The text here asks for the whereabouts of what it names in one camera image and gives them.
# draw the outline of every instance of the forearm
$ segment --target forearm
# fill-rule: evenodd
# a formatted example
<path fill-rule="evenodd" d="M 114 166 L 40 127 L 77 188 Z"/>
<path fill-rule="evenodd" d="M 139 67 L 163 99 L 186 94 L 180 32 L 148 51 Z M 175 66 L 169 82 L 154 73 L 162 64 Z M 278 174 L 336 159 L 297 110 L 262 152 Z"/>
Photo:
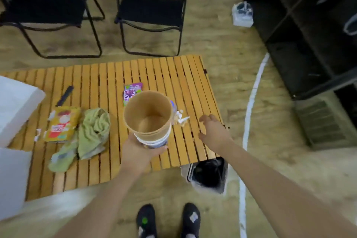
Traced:
<path fill-rule="evenodd" d="M 120 205 L 138 175 L 121 168 L 92 202 L 72 218 L 54 238 L 107 238 Z"/>
<path fill-rule="evenodd" d="M 357 237 L 357 227 L 308 191 L 238 146 L 228 162 L 280 238 Z"/>

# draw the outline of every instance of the green cloth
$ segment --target green cloth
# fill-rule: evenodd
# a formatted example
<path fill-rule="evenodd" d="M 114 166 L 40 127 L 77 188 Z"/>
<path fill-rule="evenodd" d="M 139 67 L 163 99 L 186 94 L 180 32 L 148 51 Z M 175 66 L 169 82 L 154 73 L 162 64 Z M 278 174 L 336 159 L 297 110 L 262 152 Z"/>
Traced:
<path fill-rule="evenodd" d="M 110 131 L 109 113 L 102 108 L 89 109 L 79 124 L 78 131 L 70 142 L 65 143 L 59 152 L 51 157 L 48 168 L 52 172 L 65 172 L 69 169 L 76 154 L 80 160 L 90 159 L 105 150 Z"/>

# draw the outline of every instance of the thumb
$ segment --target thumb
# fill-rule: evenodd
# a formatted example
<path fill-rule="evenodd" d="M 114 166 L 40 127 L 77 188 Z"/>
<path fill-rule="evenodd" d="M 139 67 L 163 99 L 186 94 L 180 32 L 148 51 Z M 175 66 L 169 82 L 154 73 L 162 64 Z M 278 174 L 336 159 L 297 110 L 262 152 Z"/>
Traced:
<path fill-rule="evenodd" d="M 159 148 L 152 149 L 152 154 L 153 154 L 153 156 L 158 156 L 158 155 L 162 154 L 164 151 L 166 151 L 167 148 L 168 148 L 168 146 L 162 146 Z"/>
<path fill-rule="evenodd" d="M 203 134 L 203 133 L 199 133 L 199 139 L 200 139 L 203 143 L 206 143 L 207 135 L 205 135 L 205 134 Z"/>

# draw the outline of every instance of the chair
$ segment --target chair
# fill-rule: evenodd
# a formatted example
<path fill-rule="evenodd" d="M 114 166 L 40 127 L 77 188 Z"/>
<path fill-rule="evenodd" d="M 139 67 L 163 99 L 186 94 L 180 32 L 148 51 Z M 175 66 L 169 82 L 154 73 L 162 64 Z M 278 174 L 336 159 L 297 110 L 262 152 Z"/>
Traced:
<path fill-rule="evenodd" d="M 87 0 L 1 0 L 5 11 L 0 14 L 1 26 L 14 26 L 20 29 L 25 39 L 32 47 L 34 52 L 47 59 L 56 58 L 97 58 L 102 55 L 102 48 L 94 20 L 104 20 L 105 15 L 97 0 L 94 0 L 97 8 L 100 10 L 101 17 L 92 17 L 87 6 Z M 26 30 L 34 31 L 57 31 L 67 27 L 80 28 L 82 20 L 88 19 L 92 27 L 93 35 L 96 40 L 99 54 L 94 55 L 50 55 L 46 56 L 40 53 L 38 48 L 30 39 Z M 61 24 L 59 27 L 35 28 L 24 24 Z"/>
<path fill-rule="evenodd" d="M 182 28 L 184 25 L 186 0 L 117 0 L 118 13 L 114 23 L 120 24 L 123 48 L 129 54 L 151 57 L 166 57 L 167 55 L 150 54 L 129 51 L 126 48 L 123 24 L 149 32 L 163 32 L 176 29 L 180 32 L 177 55 L 180 53 Z M 139 27 L 132 22 L 166 25 L 160 29 Z"/>

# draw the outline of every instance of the yellow snack package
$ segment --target yellow snack package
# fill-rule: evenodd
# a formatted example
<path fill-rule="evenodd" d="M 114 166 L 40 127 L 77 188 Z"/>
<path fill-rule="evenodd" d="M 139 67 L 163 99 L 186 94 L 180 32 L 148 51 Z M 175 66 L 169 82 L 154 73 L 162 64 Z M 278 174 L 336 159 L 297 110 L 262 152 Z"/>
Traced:
<path fill-rule="evenodd" d="M 44 140 L 46 142 L 69 141 L 78 125 L 81 115 L 79 107 L 56 107 Z"/>

